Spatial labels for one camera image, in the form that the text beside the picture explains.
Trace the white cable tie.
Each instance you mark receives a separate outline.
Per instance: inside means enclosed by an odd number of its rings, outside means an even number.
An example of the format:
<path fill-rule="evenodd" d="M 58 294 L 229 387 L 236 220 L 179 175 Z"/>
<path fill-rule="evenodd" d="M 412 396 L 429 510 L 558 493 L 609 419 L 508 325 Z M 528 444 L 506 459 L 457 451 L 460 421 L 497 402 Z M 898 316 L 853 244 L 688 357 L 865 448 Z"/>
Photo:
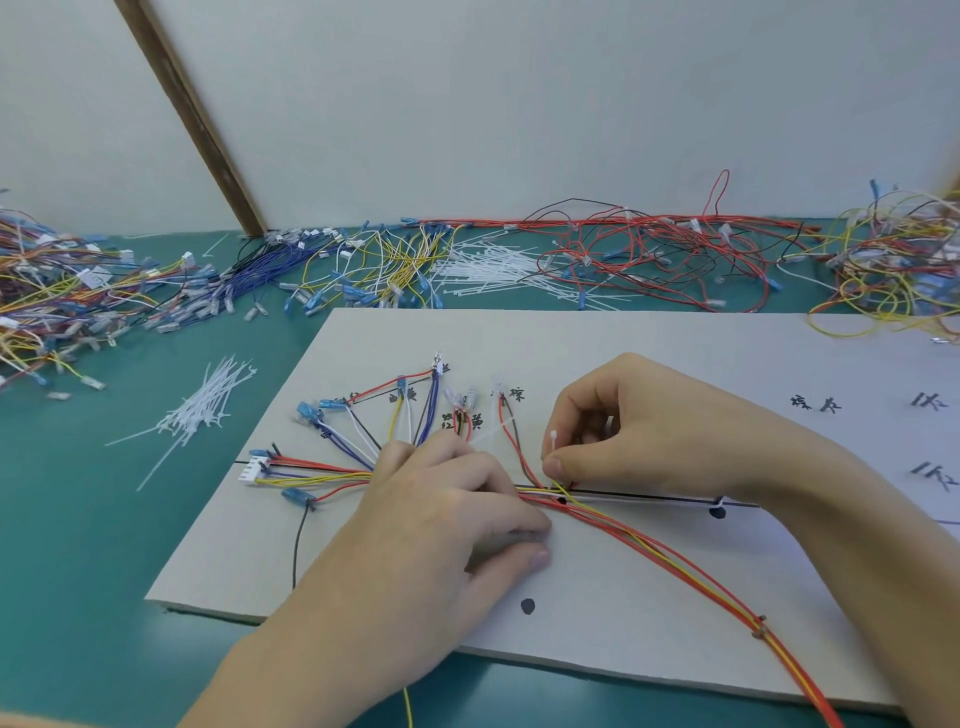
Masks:
<path fill-rule="evenodd" d="M 543 473 L 571 489 L 613 486 L 617 433 L 618 416 L 602 411 L 578 414 L 570 423 L 551 422 L 544 435 Z"/>

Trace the person's right hand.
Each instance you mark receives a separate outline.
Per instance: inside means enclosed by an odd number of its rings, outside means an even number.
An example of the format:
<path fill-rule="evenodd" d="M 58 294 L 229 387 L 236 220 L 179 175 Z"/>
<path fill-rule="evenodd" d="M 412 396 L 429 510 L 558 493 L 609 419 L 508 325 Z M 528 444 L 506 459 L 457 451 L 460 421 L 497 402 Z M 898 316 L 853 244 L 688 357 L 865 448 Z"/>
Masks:
<path fill-rule="evenodd" d="M 676 496 L 760 503 L 785 484 L 773 412 L 641 355 L 621 354 L 564 387 L 546 429 L 600 411 L 618 417 L 616 449 L 662 459 Z"/>

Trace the person's right forearm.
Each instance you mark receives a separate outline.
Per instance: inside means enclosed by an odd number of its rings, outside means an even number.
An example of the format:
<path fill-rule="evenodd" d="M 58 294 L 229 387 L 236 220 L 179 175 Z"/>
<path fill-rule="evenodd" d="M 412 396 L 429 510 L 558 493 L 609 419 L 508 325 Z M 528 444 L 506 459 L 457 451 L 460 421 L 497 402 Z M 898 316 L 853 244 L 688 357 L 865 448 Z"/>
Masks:
<path fill-rule="evenodd" d="M 795 538 L 914 728 L 960 728 L 960 540 L 846 448 L 763 407 L 748 500 Z"/>

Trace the white template board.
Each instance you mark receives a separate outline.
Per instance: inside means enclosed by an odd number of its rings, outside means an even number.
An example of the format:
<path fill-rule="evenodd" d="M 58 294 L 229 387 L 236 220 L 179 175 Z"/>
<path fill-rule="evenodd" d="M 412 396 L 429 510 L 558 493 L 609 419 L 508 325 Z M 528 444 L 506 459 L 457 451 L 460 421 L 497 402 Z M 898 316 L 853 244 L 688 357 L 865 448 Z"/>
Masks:
<path fill-rule="evenodd" d="M 749 399 L 849 449 L 960 539 L 960 343 L 920 326 L 872 329 L 802 314 L 374 310 L 333 312 L 250 433 L 210 501 L 162 567 L 146 600 L 258 623 L 290 592 L 303 508 L 281 486 L 247 484 L 251 450 L 353 467 L 296 406 L 409 377 L 424 426 L 428 366 L 448 394 L 475 397 L 470 443 L 529 487 L 501 428 L 510 396 L 524 458 L 542 478 L 541 445 L 560 390 L 632 352 Z M 512 591 L 463 650 L 595 674 L 727 693 L 801 698 L 773 651 L 722 606 L 617 537 L 552 511 L 552 564 Z"/>

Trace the person's left hand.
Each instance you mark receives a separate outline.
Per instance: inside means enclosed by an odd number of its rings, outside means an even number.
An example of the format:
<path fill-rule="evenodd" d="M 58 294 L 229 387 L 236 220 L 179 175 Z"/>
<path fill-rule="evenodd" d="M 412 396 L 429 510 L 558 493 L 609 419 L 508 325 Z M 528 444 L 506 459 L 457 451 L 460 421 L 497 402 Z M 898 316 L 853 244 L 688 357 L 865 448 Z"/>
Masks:
<path fill-rule="evenodd" d="M 310 596 L 368 590 L 386 597 L 439 593 L 458 599 L 468 637 L 521 578 L 476 578 L 465 567 L 474 548 L 493 542 L 542 542 L 551 521 L 520 496 L 445 490 L 422 480 L 420 449 L 463 453 L 450 433 L 415 447 L 398 471 L 374 471 L 356 510 L 298 582 Z"/>

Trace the brown wooden strip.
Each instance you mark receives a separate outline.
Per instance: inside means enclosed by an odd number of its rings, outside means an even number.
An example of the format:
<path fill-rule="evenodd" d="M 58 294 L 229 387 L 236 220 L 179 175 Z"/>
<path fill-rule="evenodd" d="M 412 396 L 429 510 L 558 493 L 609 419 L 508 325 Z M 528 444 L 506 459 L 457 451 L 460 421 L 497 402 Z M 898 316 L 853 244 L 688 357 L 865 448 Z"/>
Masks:
<path fill-rule="evenodd" d="M 163 28 L 152 0 L 112 1 L 242 231 L 249 238 L 264 237 L 267 225 L 258 205 Z"/>

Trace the person's left forearm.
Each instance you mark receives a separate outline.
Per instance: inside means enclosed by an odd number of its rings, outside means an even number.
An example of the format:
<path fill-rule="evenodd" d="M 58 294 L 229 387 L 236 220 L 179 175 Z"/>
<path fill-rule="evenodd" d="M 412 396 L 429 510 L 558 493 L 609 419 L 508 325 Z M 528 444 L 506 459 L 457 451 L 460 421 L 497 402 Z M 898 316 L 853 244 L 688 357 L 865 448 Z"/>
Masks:
<path fill-rule="evenodd" d="M 230 650 L 176 728 L 346 728 L 433 670 L 469 631 L 460 600 L 438 592 L 300 587 Z"/>

